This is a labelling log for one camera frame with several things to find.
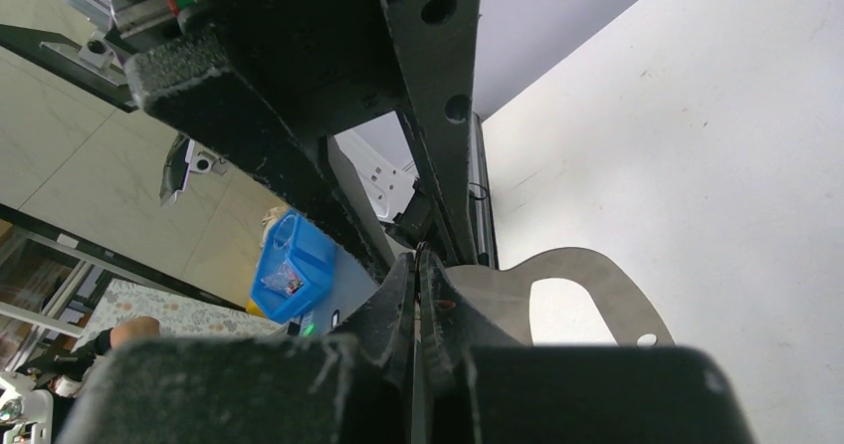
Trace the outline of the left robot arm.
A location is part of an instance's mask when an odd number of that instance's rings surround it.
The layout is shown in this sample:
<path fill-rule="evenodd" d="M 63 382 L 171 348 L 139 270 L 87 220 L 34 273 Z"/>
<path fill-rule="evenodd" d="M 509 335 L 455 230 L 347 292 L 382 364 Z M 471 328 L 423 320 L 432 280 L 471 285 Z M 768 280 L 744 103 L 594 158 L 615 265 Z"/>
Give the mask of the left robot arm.
<path fill-rule="evenodd" d="M 111 0 L 150 116 L 274 192 L 375 279 L 376 209 L 422 197 L 401 232 L 478 260 L 468 203 L 481 0 Z"/>

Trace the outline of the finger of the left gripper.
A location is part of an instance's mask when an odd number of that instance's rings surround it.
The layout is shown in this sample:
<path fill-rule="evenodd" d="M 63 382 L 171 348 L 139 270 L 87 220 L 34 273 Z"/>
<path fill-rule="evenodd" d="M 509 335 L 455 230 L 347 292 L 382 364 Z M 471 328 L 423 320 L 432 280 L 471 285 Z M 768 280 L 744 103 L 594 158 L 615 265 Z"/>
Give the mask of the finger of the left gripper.
<path fill-rule="evenodd" d="M 470 122 L 481 0 L 380 0 L 404 87 L 397 110 L 450 265 L 474 264 Z"/>
<path fill-rule="evenodd" d="M 377 5 L 194 11 L 185 32 L 132 56 L 134 98 L 282 198 L 374 279 L 394 257 L 331 140 L 403 97 Z"/>

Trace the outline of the operator hand in background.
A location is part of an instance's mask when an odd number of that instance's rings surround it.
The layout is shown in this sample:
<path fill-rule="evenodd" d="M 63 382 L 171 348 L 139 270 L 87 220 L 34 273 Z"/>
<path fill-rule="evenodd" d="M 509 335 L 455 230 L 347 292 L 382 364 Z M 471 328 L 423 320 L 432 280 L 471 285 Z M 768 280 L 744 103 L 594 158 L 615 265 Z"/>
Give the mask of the operator hand in background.
<path fill-rule="evenodd" d="M 112 328 L 109 332 L 109 344 L 112 349 L 116 349 L 135 339 L 159 335 L 159 320 L 152 317 L 138 317 Z"/>

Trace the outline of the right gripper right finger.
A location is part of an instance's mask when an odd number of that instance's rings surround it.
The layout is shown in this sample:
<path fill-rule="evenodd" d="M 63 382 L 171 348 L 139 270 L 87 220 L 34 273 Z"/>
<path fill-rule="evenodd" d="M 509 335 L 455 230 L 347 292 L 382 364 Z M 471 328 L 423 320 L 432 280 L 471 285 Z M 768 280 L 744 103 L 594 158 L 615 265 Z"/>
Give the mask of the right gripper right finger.
<path fill-rule="evenodd" d="M 609 345 L 537 345 L 531 285 L 580 286 Z M 731 385 L 677 346 L 636 284 L 595 251 L 545 251 L 504 270 L 419 256 L 420 354 L 432 443 L 749 443 Z"/>

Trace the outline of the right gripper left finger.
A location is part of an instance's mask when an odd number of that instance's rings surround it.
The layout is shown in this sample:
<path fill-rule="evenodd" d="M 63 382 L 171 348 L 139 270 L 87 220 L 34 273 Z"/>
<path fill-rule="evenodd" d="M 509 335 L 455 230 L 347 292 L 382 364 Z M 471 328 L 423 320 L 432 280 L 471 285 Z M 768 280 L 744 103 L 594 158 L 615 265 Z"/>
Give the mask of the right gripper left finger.
<path fill-rule="evenodd" d="M 157 337 L 114 350 L 63 443 L 406 443 L 410 254 L 332 333 Z"/>

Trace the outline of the keyring with keys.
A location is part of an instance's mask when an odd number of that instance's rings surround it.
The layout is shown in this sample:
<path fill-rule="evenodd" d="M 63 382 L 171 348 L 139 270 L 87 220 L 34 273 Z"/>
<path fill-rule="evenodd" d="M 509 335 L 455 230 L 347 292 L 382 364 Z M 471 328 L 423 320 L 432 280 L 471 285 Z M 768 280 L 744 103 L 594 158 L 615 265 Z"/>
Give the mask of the keyring with keys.
<path fill-rule="evenodd" d="M 505 270 L 447 267 L 421 255 L 421 295 L 442 333 L 470 342 L 671 346 L 656 307 L 619 265 L 581 247 L 554 248 Z"/>

